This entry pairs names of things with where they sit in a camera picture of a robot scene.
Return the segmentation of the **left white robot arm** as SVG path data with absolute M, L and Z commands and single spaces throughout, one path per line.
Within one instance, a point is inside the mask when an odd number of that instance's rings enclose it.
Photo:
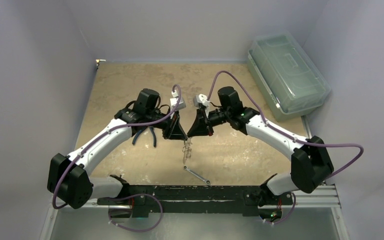
M 146 127 L 161 129 L 165 140 L 187 141 L 180 124 L 179 111 L 185 108 L 185 102 L 178 84 L 172 87 L 171 95 L 170 111 L 162 113 L 158 109 L 160 94 L 144 88 L 136 100 L 119 110 L 109 124 L 83 146 L 67 155 L 53 156 L 47 180 L 52 207 L 78 209 L 88 200 L 99 198 L 110 198 L 118 205 L 126 203 L 129 191 L 120 177 L 91 180 L 90 175 L 115 148 Z

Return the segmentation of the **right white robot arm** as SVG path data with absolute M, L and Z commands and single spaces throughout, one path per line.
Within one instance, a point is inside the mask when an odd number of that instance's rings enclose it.
M 231 86 L 221 88 L 217 94 L 221 105 L 215 110 L 209 109 L 211 102 L 206 95 L 194 97 L 196 117 L 187 136 L 212 136 L 216 126 L 229 124 L 232 129 L 263 141 L 287 157 L 290 171 L 275 174 L 261 185 L 260 196 L 264 202 L 272 204 L 281 194 L 291 191 L 310 194 L 333 173 L 332 161 L 321 138 L 306 138 L 267 120 L 257 110 L 245 107 Z

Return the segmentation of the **silver ratchet wrench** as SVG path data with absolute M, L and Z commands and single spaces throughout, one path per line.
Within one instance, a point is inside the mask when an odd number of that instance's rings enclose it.
M 211 181 L 209 179 L 202 177 L 201 175 L 190 169 L 188 166 L 184 165 L 183 169 L 198 178 L 200 181 L 204 182 L 207 186 L 211 185 Z

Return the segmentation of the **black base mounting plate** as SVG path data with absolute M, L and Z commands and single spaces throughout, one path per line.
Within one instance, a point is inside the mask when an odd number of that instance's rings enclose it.
M 291 193 L 264 197 L 258 185 L 191 186 L 128 185 L 112 198 L 99 198 L 98 205 L 111 208 L 127 206 L 134 218 L 150 213 L 241 214 L 244 217 L 270 216 L 279 204 L 293 204 Z

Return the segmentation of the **clear plastic storage box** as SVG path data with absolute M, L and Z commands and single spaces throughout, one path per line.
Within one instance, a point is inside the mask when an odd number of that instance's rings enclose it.
M 274 119 L 284 122 L 321 107 L 331 87 L 288 32 L 258 36 L 247 66 Z

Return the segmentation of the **blue handled pliers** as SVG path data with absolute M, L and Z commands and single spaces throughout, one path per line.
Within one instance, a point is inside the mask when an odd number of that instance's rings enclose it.
M 145 128 L 142 128 L 142 129 L 137 131 L 137 133 L 134 135 L 134 137 L 132 139 L 132 145 L 133 146 L 137 143 L 137 140 L 140 137 L 140 135 L 143 134 L 146 130 L 149 130 L 151 135 L 152 135 L 152 140 L 153 140 L 152 145 L 153 145 L 153 147 L 154 148 L 157 147 L 157 137 L 156 137 L 156 134 L 155 134 L 155 131 L 154 131 L 154 127 L 152 127 L 152 126 L 146 126 Z

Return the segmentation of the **aluminium frame rail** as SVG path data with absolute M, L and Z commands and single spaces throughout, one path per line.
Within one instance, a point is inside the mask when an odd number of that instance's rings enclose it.
M 257 186 L 129 185 L 118 199 L 50 208 L 42 240 L 347 240 L 334 186 L 259 205 Z

